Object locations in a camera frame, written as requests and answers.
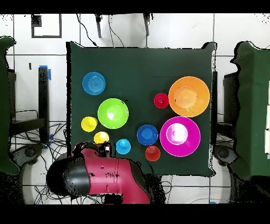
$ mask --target white tile floor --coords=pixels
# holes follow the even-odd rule
[[[216,70],[218,71],[218,112],[224,112],[223,77],[225,74],[237,71],[230,60],[234,48],[240,41],[252,41],[257,47],[266,48],[270,45],[269,14],[153,14],[149,24],[149,48],[201,48],[206,42],[217,43]],[[98,46],[112,46],[108,16],[103,16],[100,23],[102,38],[98,38],[95,16],[80,15],[81,22],[88,30],[89,37]],[[39,35],[58,35],[57,15],[42,15],[42,27],[36,27]],[[110,24],[120,37],[124,46],[146,45],[146,33],[142,14],[127,14],[110,16]],[[37,70],[40,65],[47,65],[52,71],[50,89],[50,125],[65,123],[66,120],[66,41],[75,41],[82,46],[93,46],[86,36],[86,31],[77,21],[75,14],[62,15],[62,38],[31,38],[30,15],[0,15],[0,36],[14,37],[16,44],[7,51],[7,62],[17,73],[16,110],[38,109],[37,104]],[[114,46],[122,46],[119,39],[112,33]],[[35,118],[35,113],[18,113],[17,119]],[[25,140],[13,138],[16,147]],[[64,140],[62,132],[57,138]],[[43,150],[47,168],[52,162],[48,150]],[[46,169],[40,157],[33,166],[25,169],[23,188],[26,203],[34,203],[37,193],[33,185],[39,185],[41,191],[45,184]],[[211,178],[201,176],[164,176],[162,180],[172,181],[172,189],[166,194],[166,203],[208,203],[216,201],[227,203],[230,193],[230,178],[228,169],[218,165],[213,159],[213,169],[216,175]],[[84,204],[93,203],[86,199]]]

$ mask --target blue bowl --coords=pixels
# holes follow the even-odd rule
[[[89,72],[82,80],[82,87],[90,95],[98,95],[105,89],[105,79],[97,72]]]
[[[116,142],[116,151],[119,154],[125,155],[127,153],[129,153],[131,148],[131,145],[129,143],[129,141],[125,138],[120,139]]]
[[[153,145],[158,139],[158,131],[152,125],[143,125],[137,131],[137,139],[142,145]]]

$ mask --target magenta bowl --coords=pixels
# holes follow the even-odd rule
[[[177,157],[192,154],[200,144],[200,130],[187,117],[173,117],[165,122],[160,131],[160,143],[164,150]]]

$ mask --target red cup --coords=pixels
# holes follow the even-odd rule
[[[164,109],[169,104],[169,98],[166,94],[157,94],[154,97],[154,105],[159,109]]]
[[[160,150],[154,146],[154,145],[149,145],[147,146],[146,148],[146,158],[149,160],[149,161],[156,161],[158,160],[160,157]]]

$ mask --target bowl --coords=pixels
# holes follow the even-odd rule
[[[94,136],[94,142],[96,144],[102,144],[109,141],[109,135],[107,132],[97,132]]]
[[[89,72],[82,80],[82,87],[90,95],[98,95],[105,89],[105,79],[98,72]]]
[[[146,158],[149,161],[156,161],[160,157],[160,150],[155,145],[149,145],[146,148]]]
[[[86,132],[92,132],[98,125],[98,120],[94,117],[85,117],[82,119],[81,127]]]
[[[166,94],[157,94],[154,97],[154,105],[159,109],[164,109],[169,104],[169,98]]]
[[[127,122],[128,117],[128,107],[120,99],[107,99],[102,102],[98,109],[98,119],[100,123],[109,129],[122,127]]]
[[[152,125],[143,125],[137,131],[137,139],[142,145],[152,145],[158,139],[158,131]]]
[[[129,153],[131,149],[131,145],[126,138],[120,139],[116,142],[116,151],[121,154],[125,155]]]
[[[195,117],[205,111],[210,93],[207,85],[196,77],[178,79],[169,90],[169,103],[173,111],[184,117]]]
[[[197,124],[187,117],[173,117],[161,128],[160,143],[164,150],[173,156],[188,156],[200,144],[200,130]]]

